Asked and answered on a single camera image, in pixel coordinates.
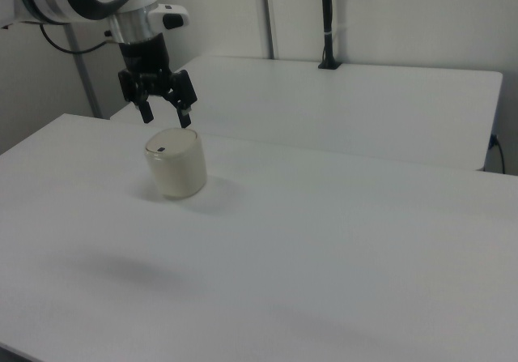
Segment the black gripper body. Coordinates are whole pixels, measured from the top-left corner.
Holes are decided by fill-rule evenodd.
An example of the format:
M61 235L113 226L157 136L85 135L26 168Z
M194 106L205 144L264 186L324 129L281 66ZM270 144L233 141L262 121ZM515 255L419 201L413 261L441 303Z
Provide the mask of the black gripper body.
M118 73L126 101L139 106L161 96L175 107L190 107L197 94L186 70L172 72L162 34L134 44L119 44L125 69Z

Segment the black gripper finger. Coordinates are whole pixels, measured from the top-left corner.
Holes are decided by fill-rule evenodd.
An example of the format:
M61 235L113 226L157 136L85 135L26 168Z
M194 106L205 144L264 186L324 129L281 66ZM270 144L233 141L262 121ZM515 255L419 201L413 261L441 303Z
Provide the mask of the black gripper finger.
M151 110L151 107L149 105L147 98L148 98L147 95L143 95L143 96L139 96L136 99L136 106L138 107L138 110L142 117L142 121L145 124L148 124L151 121L153 121L153 112Z
M191 125L190 106L174 91L167 94L167 101L176 109L181 128L188 128Z

